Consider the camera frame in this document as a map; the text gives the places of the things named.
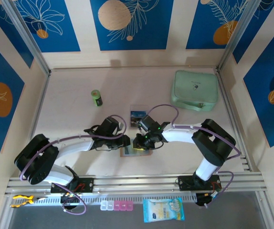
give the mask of mint green case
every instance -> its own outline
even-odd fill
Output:
[[[195,111],[211,111],[218,101],[218,79],[214,74],[177,71],[171,104]]]

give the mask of battery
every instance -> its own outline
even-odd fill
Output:
[[[93,90],[91,92],[91,96],[92,96],[96,106],[101,106],[103,104],[99,90]]]

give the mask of gray floor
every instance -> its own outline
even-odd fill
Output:
[[[185,221],[143,222],[143,207],[133,211],[101,211],[88,206],[82,216],[64,213],[61,207],[24,206],[14,210],[10,229],[264,229],[253,192],[224,193],[208,209],[184,204]]]

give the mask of white table surface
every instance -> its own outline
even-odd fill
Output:
[[[125,118],[129,125],[130,105],[169,104],[171,86],[177,70],[214,73],[213,69],[183,67],[101,68],[61,70],[52,72],[35,134],[51,140],[82,134],[84,129],[99,125],[109,115]],[[96,107],[91,91],[101,92],[103,105]],[[176,124],[196,124],[211,118],[234,136],[224,101],[219,100],[211,112],[197,112],[179,108]],[[171,121],[176,112],[160,107],[151,113],[159,123]],[[134,138],[138,130],[129,128]],[[150,156],[120,157],[119,150],[78,152],[56,161],[68,165],[78,175],[158,175],[193,173],[203,156],[194,144],[171,142]],[[226,162],[222,170],[242,172],[240,158]]]

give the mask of blue snack bag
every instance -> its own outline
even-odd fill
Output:
[[[145,223],[168,219],[185,220],[182,198],[143,200],[143,220]]]

